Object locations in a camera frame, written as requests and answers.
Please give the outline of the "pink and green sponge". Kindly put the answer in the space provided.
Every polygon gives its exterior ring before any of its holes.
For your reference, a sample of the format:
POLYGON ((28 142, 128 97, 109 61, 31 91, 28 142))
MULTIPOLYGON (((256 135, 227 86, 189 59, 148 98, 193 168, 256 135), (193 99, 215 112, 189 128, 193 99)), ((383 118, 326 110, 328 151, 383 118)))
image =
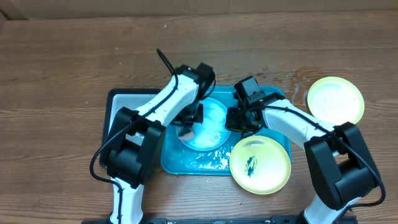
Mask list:
POLYGON ((189 141, 189 140, 193 139, 194 136, 195 136, 195 134, 191 129, 184 128, 178 132, 178 138, 181 141, 189 141))

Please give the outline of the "light blue plate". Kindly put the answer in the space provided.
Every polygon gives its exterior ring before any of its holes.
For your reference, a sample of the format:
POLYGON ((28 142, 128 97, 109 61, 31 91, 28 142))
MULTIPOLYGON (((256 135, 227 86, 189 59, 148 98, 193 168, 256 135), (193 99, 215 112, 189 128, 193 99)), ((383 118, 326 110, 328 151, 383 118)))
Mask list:
MULTIPOLYGON (((230 135, 224 126, 226 122, 227 108, 224 104, 214 98, 207 98, 203 104, 204 119, 202 124, 195 123, 191 129, 195 136, 189 141, 181 141, 187 147, 196 151, 210 151, 220 147, 230 135)), ((178 132, 182 127, 175 127, 178 132)))

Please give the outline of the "yellow plate with blue stain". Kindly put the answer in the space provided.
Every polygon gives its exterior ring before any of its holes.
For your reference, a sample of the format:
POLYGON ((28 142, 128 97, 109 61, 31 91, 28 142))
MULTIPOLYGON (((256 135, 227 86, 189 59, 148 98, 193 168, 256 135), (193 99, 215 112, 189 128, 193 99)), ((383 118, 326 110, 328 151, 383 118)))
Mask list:
POLYGON ((307 106, 322 121, 341 125, 358 123, 364 114, 364 99, 358 88, 340 77, 325 77, 309 89, 307 106))

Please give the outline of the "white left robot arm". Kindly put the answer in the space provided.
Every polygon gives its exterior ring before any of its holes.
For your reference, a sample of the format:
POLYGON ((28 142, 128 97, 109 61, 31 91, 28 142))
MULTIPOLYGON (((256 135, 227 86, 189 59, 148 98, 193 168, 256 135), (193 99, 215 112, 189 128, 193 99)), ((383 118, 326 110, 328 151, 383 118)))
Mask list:
POLYGON ((178 115, 189 114, 204 99, 215 80, 213 68, 173 68, 172 79, 148 103, 117 110, 97 156, 113 185, 114 208, 108 223, 140 223, 144 185, 160 165, 166 127, 178 115))

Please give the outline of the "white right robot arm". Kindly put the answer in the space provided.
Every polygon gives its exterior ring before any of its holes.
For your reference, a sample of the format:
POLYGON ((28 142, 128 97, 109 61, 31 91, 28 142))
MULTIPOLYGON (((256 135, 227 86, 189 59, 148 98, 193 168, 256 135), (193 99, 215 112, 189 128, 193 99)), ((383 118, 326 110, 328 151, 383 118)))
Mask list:
POLYGON ((330 124, 301 111, 278 93, 234 93, 226 129, 241 133, 261 127, 277 131, 300 146, 307 158, 316 196, 295 217, 296 223, 356 223, 345 218, 356 207, 375 207, 386 188, 359 128, 330 124))

